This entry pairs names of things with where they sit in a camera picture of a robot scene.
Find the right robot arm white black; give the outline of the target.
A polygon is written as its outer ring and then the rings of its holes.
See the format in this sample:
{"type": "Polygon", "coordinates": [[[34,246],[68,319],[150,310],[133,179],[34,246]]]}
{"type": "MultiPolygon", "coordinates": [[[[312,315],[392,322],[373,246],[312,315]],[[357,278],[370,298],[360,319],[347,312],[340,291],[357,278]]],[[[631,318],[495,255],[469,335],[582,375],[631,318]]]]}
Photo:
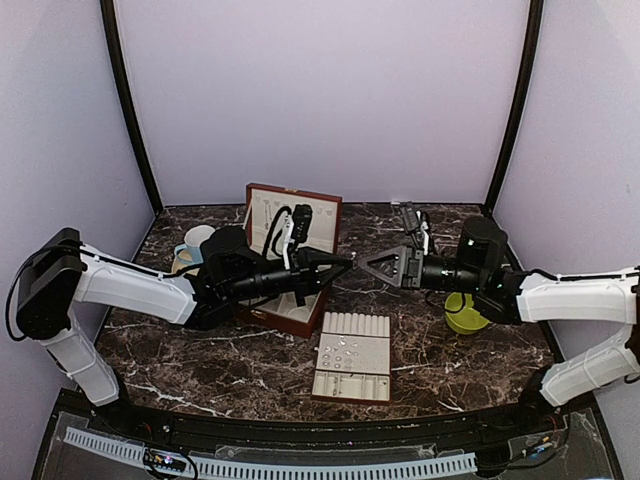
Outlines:
{"type": "Polygon", "coordinates": [[[521,325],[549,320],[621,324],[609,339],[582,354],[536,371],[510,413],[521,434],[534,432],[549,411],[639,371],[639,270],[590,275],[551,274],[502,266],[507,234],[484,217],[464,221],[453,257],[430,244],[399,246],[359,259],[365,272],[406,290],[459,292],[487,320],[521,325]]]}

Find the brown leather jewelry box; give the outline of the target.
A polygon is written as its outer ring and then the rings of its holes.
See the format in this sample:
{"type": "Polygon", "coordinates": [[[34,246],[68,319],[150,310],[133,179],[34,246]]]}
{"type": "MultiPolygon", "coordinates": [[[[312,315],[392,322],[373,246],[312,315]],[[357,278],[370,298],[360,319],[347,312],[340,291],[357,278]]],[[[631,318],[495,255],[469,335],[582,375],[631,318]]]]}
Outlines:
{"type": "MultiPolygon", "coordinates": [[[[275,225],[277,230],[281,230],[285,223],[283,217],[276,217],[277,211],[284,206],[292,209],[298,204],[308,204],[313,211],[306,244],[327,253],[337,251],[342,214],[340,197],[250,183],[246,186],[246,204],[245,231],[250,248],[257,253],[262,252],[270,227],[275,225]]],[[[245,302],[239,306],[237,317],[248,324],[309,338],[322,314],[328,293],[329,290],[324,289],[312,294],[305,298],[302,306],[297,304],[292,292],[262,306],[254,301],[245,302]]]]}

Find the beige jewelry tray insert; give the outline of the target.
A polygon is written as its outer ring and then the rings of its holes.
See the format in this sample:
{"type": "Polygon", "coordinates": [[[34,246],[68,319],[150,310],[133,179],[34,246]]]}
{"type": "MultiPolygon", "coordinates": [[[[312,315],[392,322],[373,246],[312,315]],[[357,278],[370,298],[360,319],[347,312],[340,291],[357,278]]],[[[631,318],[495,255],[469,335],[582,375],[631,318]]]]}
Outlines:
{"type": "Polygon", "coordinates": [[[390,318],[325,313],[311,395],[316,399],[353,403],[389,403],[390,318]]]}

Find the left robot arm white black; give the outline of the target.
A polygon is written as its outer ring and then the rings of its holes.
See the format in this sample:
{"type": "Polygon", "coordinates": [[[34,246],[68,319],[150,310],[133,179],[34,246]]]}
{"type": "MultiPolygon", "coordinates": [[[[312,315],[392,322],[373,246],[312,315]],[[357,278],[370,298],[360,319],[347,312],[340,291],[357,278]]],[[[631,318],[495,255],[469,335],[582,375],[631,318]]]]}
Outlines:
{"type": "Polygon", "coordinates": [[[120,436],[141,427],[140,412],[124,399],[115,371],[81,330],[74,303],[130,310],[189,330],[206,331],[233,317],[244,301],[260,303],[293,293],[297,304],[349,269],[350,259],[293,245],[268,259],[249,247],[245,231],[226,226],[200,247],[197,273],[146,269],[84,244],[77,230],[60,230],[17,275],[16,325],[39,342],[120,436]]]}

